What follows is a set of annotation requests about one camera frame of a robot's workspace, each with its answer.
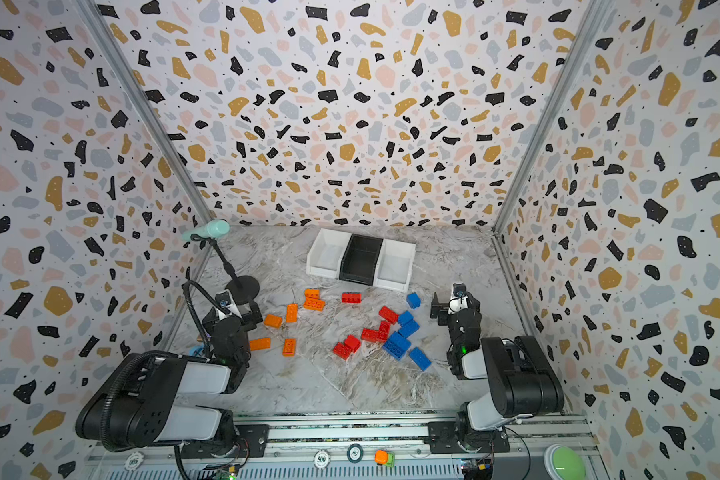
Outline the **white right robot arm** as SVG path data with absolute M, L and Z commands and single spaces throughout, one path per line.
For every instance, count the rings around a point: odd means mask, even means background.
M 451 373 L 460 380 L 487 382 L 487 392 L 459 410 L 461 440 L 485 436 L 519 419 L 562 412 L 561 382 L 538 341 L 532 336 L 484 337 L 480 302 L 463 284 L 447 302 L 434 296 L 430 317 L 448 328 Z

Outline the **blue lego brick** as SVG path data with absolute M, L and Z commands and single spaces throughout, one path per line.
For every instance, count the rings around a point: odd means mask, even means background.
M 426 371 L 432 364 L 428 356 L 418 347 L 412 348 L 408 355 L 421 371 Z
M 411 309 L 417 309 L 421 306 L 421 299 L 415 292 L 409 293 L 406 296 L 406 302 Z
M 413 319 L 413 315 L 409 311 L 405 311 L 398 316 L 397 324 L 404 326 Z
M 415 320 L 409 320 L 406 323 L 401 323 L 398 333 L 404 338 L 409 338 L 411 335 L 416 333 L 420 329 L 420 325 Z
M 382 348 L 396 360 L 401 360 L 411 347 L 411 342 L 399 332 L 392 333 Z

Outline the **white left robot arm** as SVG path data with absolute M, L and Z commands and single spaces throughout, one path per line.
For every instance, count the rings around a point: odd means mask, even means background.
M 127 355 L 84 405 L 75 433 L 110 452 L 184 444 L 221 458 L 242 449 L 244 436 L 231 411 L 181 406 L 177 398 L 234 393 L 250 366 L 248 332 L 262 321 L 256 307 L 241 315 L 214 308 L 200 322 L 208 356 Z

